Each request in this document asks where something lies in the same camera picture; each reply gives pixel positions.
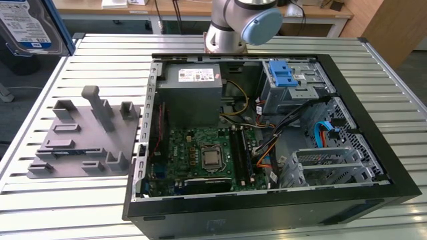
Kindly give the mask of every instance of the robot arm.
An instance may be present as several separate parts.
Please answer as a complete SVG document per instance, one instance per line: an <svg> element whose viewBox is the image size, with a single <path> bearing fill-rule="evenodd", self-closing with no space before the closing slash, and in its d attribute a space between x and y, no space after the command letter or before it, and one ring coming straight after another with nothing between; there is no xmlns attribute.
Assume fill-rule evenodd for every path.
<svg viewBox="0 0 427 240"><path fill-rule="evenodd" d="M265 44L277 35L283 16L278 0L213 1L205 45L210 53L243 53L246 43Z"/></svg>

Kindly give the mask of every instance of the motherboard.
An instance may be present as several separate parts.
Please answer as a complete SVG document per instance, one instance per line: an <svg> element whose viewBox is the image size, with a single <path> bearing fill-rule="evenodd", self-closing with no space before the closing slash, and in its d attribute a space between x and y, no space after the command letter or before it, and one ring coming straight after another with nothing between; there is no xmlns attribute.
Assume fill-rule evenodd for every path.
<svg viewBox="0 0 427 240"><path fill-rule="evenodd" d="M246 128L171 129L167 162L154 164L159 196L262 190L265 172L253 168L258 145Z"/></svg>

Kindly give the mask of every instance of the desk leg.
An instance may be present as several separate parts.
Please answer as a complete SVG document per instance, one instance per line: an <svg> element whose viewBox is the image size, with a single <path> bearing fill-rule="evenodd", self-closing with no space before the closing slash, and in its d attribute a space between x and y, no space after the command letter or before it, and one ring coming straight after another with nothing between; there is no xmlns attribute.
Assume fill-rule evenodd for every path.
<svg viewBox="0 0 427 240"><path fill-rule="evenodd" d="M335 19L335 23L327 33L327 38L338 38L341 36L347 20L347 18Z"/></svg>
<svg viewBox="0 0 427 240"><path fill-rule="evenodd" d="M153 34L155 34L155 35L161 35L161 34L162 34L162 29L161 29L161 26L159 26L159 21L161 21L159 16L157 16L157 15L151 15L151 16L150 16Z"/></svg>

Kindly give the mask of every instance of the cardboard box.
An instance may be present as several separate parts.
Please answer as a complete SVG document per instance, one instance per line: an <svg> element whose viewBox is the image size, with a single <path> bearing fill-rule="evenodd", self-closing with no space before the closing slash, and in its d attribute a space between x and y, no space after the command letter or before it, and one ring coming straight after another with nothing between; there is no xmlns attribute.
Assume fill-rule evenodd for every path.
<svg viewBox="0 0 427 240"><path fill-rule="evenodd" d="M127 0L127 3L135 5L147 5L149 0Z"/></svg>

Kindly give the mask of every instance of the yellow wire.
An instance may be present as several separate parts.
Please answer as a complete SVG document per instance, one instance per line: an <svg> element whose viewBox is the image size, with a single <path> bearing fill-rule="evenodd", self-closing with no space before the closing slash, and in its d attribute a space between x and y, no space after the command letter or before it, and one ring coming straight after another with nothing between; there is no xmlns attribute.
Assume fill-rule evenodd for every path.
<svg viewBox="0 0 427 240"><path fill-rule="evenodd" d="M235 85L235 87L241 90L241 92L245 95L245 100L246 100L245 108L241 111L226 112L226 113L219 114L222 116L234 116L234 115L238 115L238 114L243 113L247 110L249 105L250 105L250 99L249 99L249 95L247 95L246 91L243 90L243 88L234 81L227 80L227 82L230 82L233 85Z"/></svg>

